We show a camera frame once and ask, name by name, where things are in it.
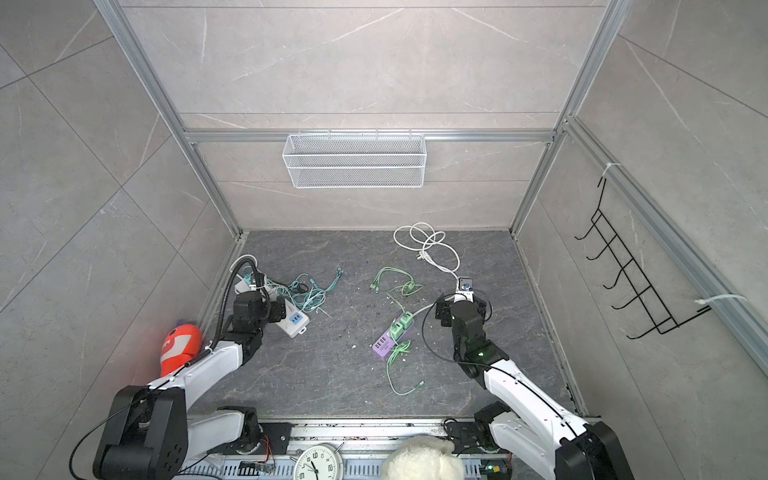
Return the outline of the white multicolour power strip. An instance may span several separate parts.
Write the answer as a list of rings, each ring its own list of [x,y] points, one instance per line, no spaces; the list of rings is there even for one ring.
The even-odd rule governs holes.
[[[240,276],[240,280],[235,284],[237,294],[257,290],[268,294],[272,302],[272,310],[275,311],[275,314],[271,314],[271,323],[276,324],[290,338],[295,338],[306,332],[310,318],[292,300],[281,294],[277,286],[267,283],[263,287],[257,287],[251,274]]]

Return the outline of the green charger plug with cable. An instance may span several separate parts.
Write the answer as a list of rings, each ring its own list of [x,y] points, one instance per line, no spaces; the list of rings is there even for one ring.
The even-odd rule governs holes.
[[[403,315],[403,319],[400,320],[399,323],[403,328],[407,329],[413,323],[414,314],[405,309],[405,307],[399,301],[399,298],[410,297],[415,293],[418,293],[423,288],[423,285],[417,283],[414,277],[410,273],[399,268],[385,266],[377,272],[377,274],[375,275],[375,277],[373,278],[369,286],[369,288],[374,293],[379,293],[381,291],[382,279],[383,279],[383,276],[387,273],[402,275],[406,278],[406,281],[404,283],[387,290],[386,296],[400,308],[401,314]]]

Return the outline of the purple small power strip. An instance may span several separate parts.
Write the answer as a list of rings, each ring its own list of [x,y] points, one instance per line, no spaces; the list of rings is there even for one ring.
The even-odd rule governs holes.
[[[400,317],[398,317],[392,322],[392,324],[388,327],[388,329],[372,345],[372,351],[381,359],[386,359],[389,356],[390,350],[394,346],[392,337],[397,339],[399,336],[398,333],[394,333],[393,335],[390,335],[389,333],[391,326],[394,323],[397,323],[398,321],[401,321],[403,325],[406,327],[406,332],[399,339],[399,342],[402,340],[402,338],[405,336],[407,331],[413,325],[413,317],[410,314],[401,315]]]

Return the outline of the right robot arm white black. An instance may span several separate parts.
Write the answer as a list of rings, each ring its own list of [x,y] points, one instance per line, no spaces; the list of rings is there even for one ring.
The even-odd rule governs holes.
[[[544,479],[632,479],[618,435],[604,422],[588,422],[536,386],[511,357],[486,336],[485,311],[458,292],[439,297],[434,312],[451,329],[461,367],[497,398],[475,415],[480,441],[522,460]]]

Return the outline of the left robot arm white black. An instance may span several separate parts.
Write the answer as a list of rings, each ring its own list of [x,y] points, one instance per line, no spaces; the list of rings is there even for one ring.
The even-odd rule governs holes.
[[[222,407],[194,421],[188,418],[204,393],[253,358],[266,325],[286,315],[284,305],[271,299],[250,254],[231,265],[225,289],[232,289],[244,267],[252,283],[234,299],[222,297],[210,346],[171,373],[115,395],[109,415],[95,427],[101,434],[95,478],[171,479],[190,458],[218,450],[249,454],[261,447],[263,430],[253,407]]]

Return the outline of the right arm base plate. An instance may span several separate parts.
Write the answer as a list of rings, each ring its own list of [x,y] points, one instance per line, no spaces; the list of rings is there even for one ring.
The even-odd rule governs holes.
[[[449,417],[442,422],[445,436],[454,445],[453,453],[495,454],[499,447],[495,444],[488,429],[475,421],[459,421]]]

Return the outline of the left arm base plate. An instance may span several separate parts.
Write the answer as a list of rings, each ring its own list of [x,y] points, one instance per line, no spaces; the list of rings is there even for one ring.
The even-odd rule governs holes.
[[[286,455],[293,425],[289,422],[261,422],[259,426],[261,428],[260,444],[255,454],[265,456],[266,444],[269,444],[272,455]]]

